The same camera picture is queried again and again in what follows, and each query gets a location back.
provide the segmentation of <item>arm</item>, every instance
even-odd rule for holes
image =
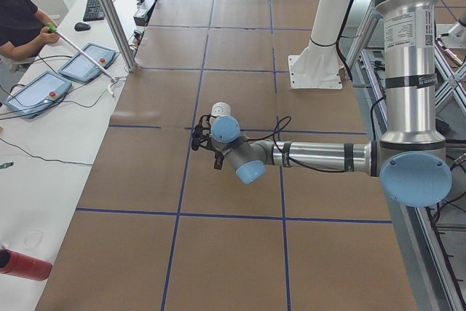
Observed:
[[[48,31],[48,27],[43,27],[36,38],[19,47],[16,47],[11,42],[7,42],[0,46],[0,55],[16,61],[24,60],[38,52],[45,44],[56,43],[58,41],[59,36],[55,33],[48,33]]]
[[[43,25],[51,23],[54,25],[54,27],[58,27],[57,23],[54,20],[52,20],[49,15],[47,15],[44,11],[40,9],[37,9],[37,12],[34,14],[34,17]]]

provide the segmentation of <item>computer mouse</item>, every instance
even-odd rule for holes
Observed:
[[[78,22],[76,25],[74,25],[74,30],[76,32],[87,31],[89,29],[90,29],[90,24],[89,23]]]

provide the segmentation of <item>black t-shirt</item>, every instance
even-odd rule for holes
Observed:
[[[34,14],[31,0],[0,0],[0,45],[11,42],[16,47],[36,38],[44,27]]]

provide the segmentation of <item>green handle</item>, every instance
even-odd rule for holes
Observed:
[[[52,33],[55,33],[55,32],[57,31],[57,29],[54,27],[54,25],[51,24],[50,22],[48,22],[47,25],[49,26],[49,28],[50,28],[50,30],[51,30]]]

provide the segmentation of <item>person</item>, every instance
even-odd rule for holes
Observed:
[[[36,56],[59,36],[47,27],[57,24],[31,0],[0,0],[0,55],[11,60]]]

